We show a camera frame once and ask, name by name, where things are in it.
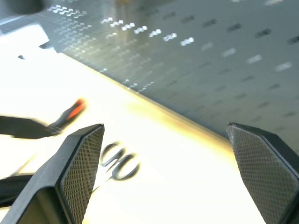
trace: hole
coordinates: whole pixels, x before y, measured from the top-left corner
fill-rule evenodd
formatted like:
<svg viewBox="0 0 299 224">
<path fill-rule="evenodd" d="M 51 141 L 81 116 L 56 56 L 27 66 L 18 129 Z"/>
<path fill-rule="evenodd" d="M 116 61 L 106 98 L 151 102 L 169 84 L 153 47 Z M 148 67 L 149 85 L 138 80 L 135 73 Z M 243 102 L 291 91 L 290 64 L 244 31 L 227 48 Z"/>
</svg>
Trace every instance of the hole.
<svg viewBox="0 0 299 224">
<path fill-rule="evenodd" d="M 218 116 L 219 114 L 220 114 L 219 112 L 217 112 L 217 113 L 215 113 L 215 114 L 212 114 L 212 115 L 210 116 L 210 118 L 214 118 L 214 117 Z"/>
<path fill-rule="evenodd" d="M 246 94 L 245 94 L 245 93 L 242 93 L 242 94 L 236 96 L 235 99 L 243 99 L 243 98 L 245 98 L 245 97 L 246 97 Z"/>
<path fill-rule="evenodd" d="M 253 63 L 259 62 L 262 60 L 262 58 L 263 57 L 261 55 L 255 55 L 255 56 L 247 59 L 247 64 L 253 64 Z"/>
<path fill-rule="evenodd" d="M 242 25 L 240 23 L 237 23 L 237 24 L 227 28 L 227 32 L 233 32 L 233 31 L 239 30 L 241 28 L 242 28 Z"/>
<path fill-rule="evenodd" d="M 270 87 L 268 88 L 268 90 L 275 90 L 275 89 L 278 89 L 279 87 L 280 87 L 279 84 L 274 84 L 274 85 L 270 86 Z"/>
<path fill-rule="evenodd" d="M 232 110 L 232 111 L 229 112 L 229 113 L 238 113 L 238 112 L 240 112 L 240 111 L 241 111 L 240 107 L 237 107 L 237 108 L 235 108 L 234 110 Z"/>
<path fill-rule="evenodd" d="M 221 72 L 219 72 L 219 75 L 223 75 L 223 74 L 229 73 L 230 71 L 231 71 L 230 69 L 224 69 Z"/>
<path fill-rule="evenodd" d="M 182 19 L 182 23 L 188 23 L 188 22 L 191 22 L 195 19 L 195 16 L 194 15 L 190 15 L 188 17 L 185 17 Z"/>
<path fill-rule="evenodd" d="M 176 12 L 171 12 L 171 13 L 164 15 L 163 20 L 167 20 L 167 19 L 173 18 L 175 16 L 177 16 Z"/>
<path fill-rule="evenodd" d="M 171 96 L 168 97 L 168 99 L 172 99 L 177 95 L 177 93 L 173 93 Z"/>
<path fill-rule="evenodd" d="M 290 117 L 293 117 L 293 116 L 295 116 L 295 115 L 296 115 L 295 112 L 288 112 L 288 113 L 286 113 L 285 115 L 283 115 L 283 117 L 284 117 L 284 118 L 290 118 Z"/>
<path fill-rule="evenodd" d="M 267 0 L 264 5 L 265 6 L 273 6 L 275 4 L 280 4 L 282 3 L 284 0 Z"/>
<path fill-rule="evenodd" d="M 224 51 L 221 55 L 222 55 L 222 57 L 229 57 L 229 56 L 234 55 L 236 52 L 237 52 L 237 50 L 235 48 L 231 48 L 231 49 Z"/>
<path fill-rule="evenodd" d="M 205 97 L 206 96 L 206 93 L 201 93 L 201 94 L 199 94 L 198 96 L 197 96 L 197 98 L 203 98 L 203 97 Z"/>
<path fill-rule="evenodd" d="M 199 65 L 198 68 L 202 69 L 202 68 L 204 68 L 204 67 L 206 67 L 206 66 L 208 66 L 210 64 L 211 64 L 210 62 L 206 62 L 206 63 L 203 63 L 203 64 Z"/>
<path fill-rule="evenodd" d="M 182 114 L 186 114 L 188 112 L 190 112 L 190 110 L 185 110 L 185 111 L 182 112 Z"/>
<path fill-rule="evenodd" d="M 241 81 L 241 82 L 248 82 L 248 81 L 251 81 L 251 80 L 253 80 L 253 79 L 254 79 L 254 77 L 253 77 L 253 76 L 248 76 L 248 77 L 246 77 L 246 78 L 242 79 L 242 81 Z"/>
<path fill-rule="evenodd" d="M 260 119 L 262 119 L 262 117 L 256 117 L 256 118 L 252 119 L 251 121 L 252 121 L 252 122 L 257 122 L 257 121 L 259 121 Z"/>
<path fill-rule="evenodd" d="M 280 131 L 283 131 L 283 130 L 285 130 L 285 127 L 284 126 L 279 126 L 279 127 L 275 128 L 273 130 L 273 132 L 280 132 Z"/>
<path fill-rule="evenodd" d="M 180 75 L 180 77 L 186 77 L 186 76 L 188 76 L 188 75 L 190 75 L 190 74 L 192 74 L 190 71 L 185 71 L 185 72 L 183 72 L 183 73 Z"/>
<path fill-rule="evenodd" d="M 272 33 L 272 30 L 271 29 L 264 29 L 262 31 L 259 31 L 256 33 L 256 38 L 261 38 L 261 37 L 264 37 L 264 36 L 268 36 Z"/>
<path fill-rule="evenodd" d="M 185 39 L 183 41 L 180 42 L 181 46 L 186 46 L 187 44 L 193 43 L 194 42 L 194 38 L 193 37 L 189 37 L 188 39 Z"/>
<path fill-rule="evenodd" d="M 167 87 L 170 87 L 170 86 L 175 85 L 175 84 L 177 84 L 177 83 L 178 83 L 178 82 L 177 82 L 176 80 L 174 80 L 174 81 L 168 83 L 166 86 L 167 86 Z"/>
<path fill-rule="evenodd" d="M 169 69 L 168 71 L 166 71 L 166 73 L 170 74 L 170 73 L 176 72 L 177 70 L 178 70 L 177 68 L 172 67 L 171 69 Z"/>
<path fill-rule="evenodd" d="M 145 10 L 144 6 L 140 6 L 140 8 L 138 9 L 138 11 L 144 11 L 144 10 Z"/>
<path fill-rule="evenodd" d="M 257 106 L 257 108 L 264 108 L 264 107 L 267 107 L 267 106 L 269 106 L 269 105 L 270 105 L 269 102 L 263 102 L 263 103 L 259 104 L 259 105 Z"/>
<path fill-rule="evenodd" d="M 207 21 L 207 22 L 204 22 L 204 23 L 202 24 L 202 27 L 203 27 L 203 28 L 207 28 L 207 27 L 210 27 L 210 26 L 215 25 L 216 23 L 217 23 L 217 20 L 216 20 L 216 19 L 211 19 L 211 20 L 209 20 L 209 21 Z"/>
<path fill-rule="evenodd" d="M 215 103 L 213 103 L 213 106 L 217 106 L 217 105 L 222 104 L 222 103 L 223 103 L 223 100 L 220 99 L 220 100 L 216 101 Z"/>
<path fill-rule="evenodd" d="M 145 14 L 145 16 L 152 16 L 152 15 L 155 15 L 155 14 L 158 14 L 159 13 L 159 10 L 157 8 L 154 8 L 153 10 L 147 12 Z"/>
<path fill-rule="evenodd" d="M 280 64 L 278 66 L 275 67 L 275 71 L 277 72 L 282 72 L 284 70 L 290 69 L 292 67 L 292 63 L 291 62 L 285 62 L 283 64 Z"/>
<path fill-rule="evenodd" d="M 221 92 L 221 91 L 223 91 L 223 90 L 225 90 L 225 89 L 226 89 L 226 86 L 222 85 L 222 86 L 218 87 L 218 88 L 215 90 L 215 92 Z"/>
<path fill-rule="evenodd" d="M 293 37 L 288 41 L 288 44 L 293 45 L 299 42 L 299 36 Z"/>
<path fill-rule="evenodd" d="M 207 51 L 213 47 L 213 43 L 209 42 L 201 47 L 201 51 Z"/>
<path fill-rule="evenodd" d="M 25 57 L 23 55 L 19 55 L 18 58 L 21 60 L 25 60 Z"/>
<path fill-rule="evenodd" d="M 204 108 L 205 108 L 205 106 L 201 105 L 201 106 L 195 108 L 195 111 L 199 111 L 199 110 L 202 110 L 202 109 L 204 109 Z"/>
</svg>

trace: perforated metal panel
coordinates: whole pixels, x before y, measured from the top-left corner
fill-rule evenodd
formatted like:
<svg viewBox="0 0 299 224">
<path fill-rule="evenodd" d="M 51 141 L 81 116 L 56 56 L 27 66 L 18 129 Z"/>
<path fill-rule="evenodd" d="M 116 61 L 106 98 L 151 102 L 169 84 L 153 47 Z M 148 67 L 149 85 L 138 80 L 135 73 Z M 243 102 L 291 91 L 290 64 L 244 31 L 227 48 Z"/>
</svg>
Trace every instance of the perforated metal panel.
<svg viewBox="0 0 299 224">
<path fill-rule="evenodd" d="M 83 139 L 77 155 L 62 178 L 61 189 L 76 224 L 81 224 L 98 170 L 102 129 Z"/>
<path fill-rule="evenodd" d="M 55 0 L 57 51 L 226 136 L 228 122 L 299 152 L 297 0 Z"/>
</svg>

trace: scissors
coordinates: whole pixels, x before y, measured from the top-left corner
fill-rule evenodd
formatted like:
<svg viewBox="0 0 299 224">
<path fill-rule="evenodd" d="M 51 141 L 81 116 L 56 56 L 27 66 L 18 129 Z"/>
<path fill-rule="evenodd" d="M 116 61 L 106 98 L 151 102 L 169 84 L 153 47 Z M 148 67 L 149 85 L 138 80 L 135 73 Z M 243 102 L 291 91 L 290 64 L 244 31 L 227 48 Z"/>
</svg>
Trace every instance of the scissors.
<svg viewBox="0 0 299 224">
<path fill-rule="evenodd" d="M 108 152 L 111 152 L 111 150 L 115 149 L 116 147 L 121 147 L 121 149 L 110 159 L 107 161 L 103 161 L 105 156 L 107 155 Z M 96 178 L 94 187 L 93 187 L 93 192 L 95 192 L 102 183 L 108 181 L 108 180 L 115 180 L 115 181 L 125 181 L 133 176 L 135 176 L 139 169 L 140 169 L 140 164 L 138 163 L 128 174 L 125 176 L 120 176 L 120 172 L 122 169 L 132 160 L 136 157 L 135 154 L 131 153 L 128 155 L 125 155 L 126 153 L 126 148 L 121 146 L 120 142 L 114 142 L 109 145 L 107 145 L 104 150 L 102 151 L 102 155 L 100 156 L 100 165 L 101 169 L 99 170 L 100 172 L 103 172 L 104 174 L 100 174 L 100 179 Z"/>
<path fill-rule="evenodd" d="M 11 135 L 19 139 L 41 139 L 56 136 L 75 121 L 86 109 L 83 99 L 78 99 L 73 106 L 50 125 L 43 124 L 35 119 L 0 116 L 0 134 Z"/>
</svg>

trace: white surface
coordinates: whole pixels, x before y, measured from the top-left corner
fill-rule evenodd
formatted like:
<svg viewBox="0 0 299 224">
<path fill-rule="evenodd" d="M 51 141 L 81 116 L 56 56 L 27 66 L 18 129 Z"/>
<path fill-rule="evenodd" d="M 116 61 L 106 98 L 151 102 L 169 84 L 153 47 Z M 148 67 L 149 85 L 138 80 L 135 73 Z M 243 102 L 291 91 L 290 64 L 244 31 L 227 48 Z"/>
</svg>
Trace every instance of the white surface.
<svg viewBox="0 0 299 224">
<path fill-rule="evenodd" d="M 129 181 L 104 183 L 90 200 L 85 223 L 264 223 L 226 141 L 64 55 L 44 52 L 3 63 L 0 114 L 51 123 L 79 97 L 88 110 L 58 137 L 0 136 L 1 177 L 38 152 L 23 170 L 36 171 L 68 134 L 104 123 L 102 147 L 121 140 L 139 154 L 142 167 Z"/>
<path fill-rule="evenodd" d="M 48 41 L 43 28 L 37 23 L 0 35 L 0 59 L 26 55 Z"/>
</svg>

